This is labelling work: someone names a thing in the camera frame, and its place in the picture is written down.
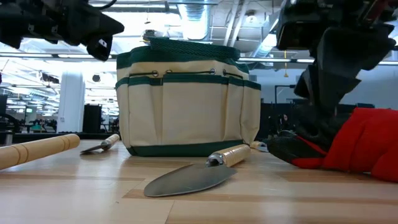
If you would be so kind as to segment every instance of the metal ferrule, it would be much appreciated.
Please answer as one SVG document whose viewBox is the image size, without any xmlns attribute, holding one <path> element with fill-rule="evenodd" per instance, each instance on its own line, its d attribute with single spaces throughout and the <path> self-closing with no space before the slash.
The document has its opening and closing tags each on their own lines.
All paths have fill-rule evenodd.
<svg viewBox="0 0 398 224">
<path fill-rule="evenodd" d="M 112 143 L 110 141 L 104 140 L 101 142 L 101 145 L 103 145 L 102 149 L 108 150 L 112 147 Z"/>
<path fill-rule="evenodd" d="M 220 153 L 213 153 L 212 155 L 210 155 L 209 157 L 207 157 L 207 161 L 206 161 L 206 166 L 207 167 L 211 167 L 211 166 L 219 166 L 219 165 L 223 165 L 224 164 L 224 160 L 223 160 L 223 155 Z"/>
</svg>

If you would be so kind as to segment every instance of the wooden handle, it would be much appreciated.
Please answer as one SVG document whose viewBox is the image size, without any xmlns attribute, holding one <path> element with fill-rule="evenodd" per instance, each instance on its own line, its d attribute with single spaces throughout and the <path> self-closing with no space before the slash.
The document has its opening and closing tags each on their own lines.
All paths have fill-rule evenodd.
<svg viewBox="0 0 398 224">
<path fill-rule="evenodd" d="M 23 164 L 79 146 L 76 134 L 0 147 L 0 169 Z"/>
<path fill-rule="evenodd" d="M 118 134 L 112 134 L 109 138 L 105 139 L 105 141 L 111 143 L 111 147 L 120 140 Z"/>
<path fill-rule="evenodd" d="M 220 151 L 216 151 L 213 154 L 220 154 L 223 160 L 223 164 L 231 167 L 250 155 L 250 147 L 246 144 L 229 147 Z"/>
<path fill-rule="evenodd" d="M 252 149 L 259 149 L 259 147 L 266 147 L 266 144 L 260 141 L 254 141 L 250 144 L 250 148 Z"/>
</svg>

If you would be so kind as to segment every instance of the ceiling pipe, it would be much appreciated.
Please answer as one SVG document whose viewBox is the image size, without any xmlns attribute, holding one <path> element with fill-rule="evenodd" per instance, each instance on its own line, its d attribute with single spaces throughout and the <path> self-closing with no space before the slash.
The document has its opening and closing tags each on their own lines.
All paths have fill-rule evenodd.
<svg viewBox="0 0 398 224">
<path fill-rule="evenodd" d="M 143 5 L 148 5 L 148 4 L 162 4 L 164 3 L 164 0 L 146 0 L 146 1 L 138 1 L 138 0 L 122 0 L 122 1 L 117 1 L 115 4 L 112 5 L 112 7 L 121 7 L 123 5 L 131 5 L 131 4 L 143 4 Z M 104 6 L 105 4 L 108 4 L 108 0 L 89 0 L 89 4 L 94 6 L 94 7 L 101 7 Z M 204 4 L 204 5 L 218 5 L 220 3 L 219 0 L 167 0 L 168 4 Z"/>
<path fill-rule="evenodd" d="M 234 33 L 232 35 L 232 40 L 231 43 L 229 44 L 230 47 L 234 47 L 236 38 L 238 37 L 239 31 L 241 29 L 242 23 L 243 23 L 243 18 L 244 15 L 246 14 L 246 10 L 248 9 L 250 0 L 244 0 L 242 9 L 241 9 L 241 14 L 239 15 L 238 23 L 236 24 L 236 27 L 234 29 Z"/>
<path fill-rule="evenodd" d="M 204 40 L 208 38 L 211 6 L 204 4 L 179 4 L 183 24 L 183 36 L 188 40 Z"/>
<path fill-rule="evenodd" d="M 238 11 L 239 0 L 234 0 L 231 10 L 231 17 L 229 18 L 228 27 L 226 28 L 225 38 L 224 38 L 224 46 L 227 46 L 229 37 L 231 35 L 232 28 L 234 26 L 236 13 Z"/>
<path fill-rule="evenodd" d="M 261 43 L 257 46 L 257 49 L 253 51 L 251 54 L 251 57 L 256 57 L 256 58 L 263 58 L 268 56 L 269 52 L 272 50 L 272 48 L 275 47 L 276 44 L 276 37 L 272 37 L 269 35 L 269 32 L 277 25 L 279 21 L 279 12 L 277 11 L 273 13 L 272 15 L 268 16 L 268 21 L 263 25 L 262 27 L 262 41 Z"/>
<path fill-rule="evenodd" d="M 145 7 L 145 5 L 130 5 L 126 7 L 109 7 L 104 10 L 105 12 L 144 12 L 144 13 L 171 13 L 179 14 L 177 8 L 166 8 L 162 5 L 151 5 L 151 7 Z"/>
</svg>

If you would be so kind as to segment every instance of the canvas tote bag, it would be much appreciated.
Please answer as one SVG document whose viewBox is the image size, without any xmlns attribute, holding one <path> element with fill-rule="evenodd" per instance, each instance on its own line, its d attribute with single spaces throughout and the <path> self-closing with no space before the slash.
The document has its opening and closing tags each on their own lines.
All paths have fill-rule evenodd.
<svg viewBox="0 0 398 224">
<path fill-rule="evenodd" d="M 250 144 L 261 86 L 231 47 L 151 39 L 117 57 L 119 125 L 134 156 L 209 156 Z"/>
</svg>

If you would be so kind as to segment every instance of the red glove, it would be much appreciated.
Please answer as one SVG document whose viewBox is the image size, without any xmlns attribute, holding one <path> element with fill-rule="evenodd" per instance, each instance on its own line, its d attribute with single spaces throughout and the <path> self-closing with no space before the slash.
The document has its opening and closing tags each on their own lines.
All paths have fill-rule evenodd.
<svg viewBox="0 0 398 224">
<path fill-rule="evenodd" d="M 291 133 L 271 140 L 268 150 L 301 168 L 370 172 L 378 179 L 398 182 L 398 111 L 356 108 L 330 147 L 322 144 L 328 138 L 320 126 L 316 135 L 302 131 L 304 135 Z"/>
</svg>

